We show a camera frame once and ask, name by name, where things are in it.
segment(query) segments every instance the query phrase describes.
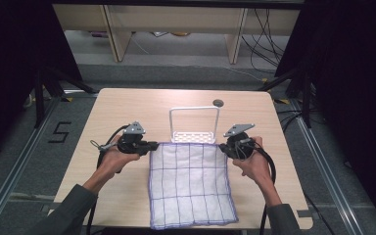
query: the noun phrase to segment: small white rack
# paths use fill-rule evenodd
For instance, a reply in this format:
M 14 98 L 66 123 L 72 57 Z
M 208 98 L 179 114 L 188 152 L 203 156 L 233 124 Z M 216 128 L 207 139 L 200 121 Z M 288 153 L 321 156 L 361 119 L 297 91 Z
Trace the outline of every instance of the small white rack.
M 215 110 L 215 126 L 213 132 L 181 132 L 173 130 L 172 113 L 175 111 L 198 111 L 198 110 Z M 215 143 L 216 127 L 218 124 L 219 107 L 203 106 L 203 107 L 177 107 L 169 110 L 170 123 L 170 140 L 172 143 Z

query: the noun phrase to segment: metal rail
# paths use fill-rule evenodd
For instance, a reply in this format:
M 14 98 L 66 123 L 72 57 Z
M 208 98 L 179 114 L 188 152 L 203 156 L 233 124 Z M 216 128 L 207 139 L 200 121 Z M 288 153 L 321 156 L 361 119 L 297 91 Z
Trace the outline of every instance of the metal rail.
M 300 109 L 300 106 L 296 100 L 291 100 L 291 104 L 295 111 Z M 312 130 L 306 127 L 306 124 L 301 117 L 298 117 L 297 120 L 299 127 L 301 128 L 301 131 L 305 137 L 305 140 L 310 148 L 310 151 L 313 154 L 313 158 L 316 161 L 319 171 L 326 183 L 326 186 L 328 187 L 331 197 L 334 200 L 335 205 L 337 206 L 338 212 L 340 213 L 348 232 L 350 234 L 364 234 L 349 201 L 345 197 L 344 192 L 342 191 L 331 167 L 328 164 L 328 161 L 326 160 L 325 156 L 322 153 L 322 150 L 318 145 Z
M 45 129 L 45 126 L 48 123 L 48 119 L 57 107 L 57 105 L 60 103 L 60 98 L 53 98 L 47 109 L 46 109 L 46 115 L 45 118 L 41 121 L 41 124 L 34 128 L 34 130 L 31 133 L 31 136 L 29 137 L 28 141 L 26 142 L 25 146 L 23 147 L 23 150 L 21 154 L 18 156 L 17 161 L 15 162 L 14 166 L 12 167 L 10 173 L 8 174 L 7 178 L 5 179 L 5 182 L 0 188 L 0 214 L 2 210 L 5 208 L 6 203 L 8 199 L 11 196 L 12 191 L 14 190 L 15 186 L 17 185 L 18 181 L 21 178 L 21 175 L 24 172 L 24 169 L 30 159 L 30 156 L 32 152 L 34 151 L 39 138 L 42 135 L 43 130 Z

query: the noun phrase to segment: gray sleeve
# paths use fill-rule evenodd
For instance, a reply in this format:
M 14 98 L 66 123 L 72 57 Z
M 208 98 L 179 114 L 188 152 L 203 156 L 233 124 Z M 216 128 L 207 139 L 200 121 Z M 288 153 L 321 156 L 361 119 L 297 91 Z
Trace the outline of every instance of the gray sleeve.
M 80 234 L 83 220 L 96 200 L 96 195 L 80 185 L 75 185 L 63 202 L 25 235 Z
M 273 234 L 303 234 L 289 204 L 267 208 Z

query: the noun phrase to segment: checkered towel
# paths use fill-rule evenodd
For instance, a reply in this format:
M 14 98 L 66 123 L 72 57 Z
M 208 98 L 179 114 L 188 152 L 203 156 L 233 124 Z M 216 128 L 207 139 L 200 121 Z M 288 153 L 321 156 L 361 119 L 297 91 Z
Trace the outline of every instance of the checkered towel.
M 217 145 L 162 143 L 150 160 L 152 229 L 238 221 L 227 157 Z

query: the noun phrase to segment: cloth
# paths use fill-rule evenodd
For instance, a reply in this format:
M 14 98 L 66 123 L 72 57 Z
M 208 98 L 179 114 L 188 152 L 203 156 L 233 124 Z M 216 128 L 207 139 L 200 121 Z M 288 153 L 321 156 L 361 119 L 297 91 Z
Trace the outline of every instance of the cloth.
M 80 234 L 83 220 L 93 207 L 97 196 L 80 185 L 75 185 L 63 202 L 25 235 Z
M 217 145 L 162 143 L 150 155 L 151 228 L 222 225 L 238 221 Z

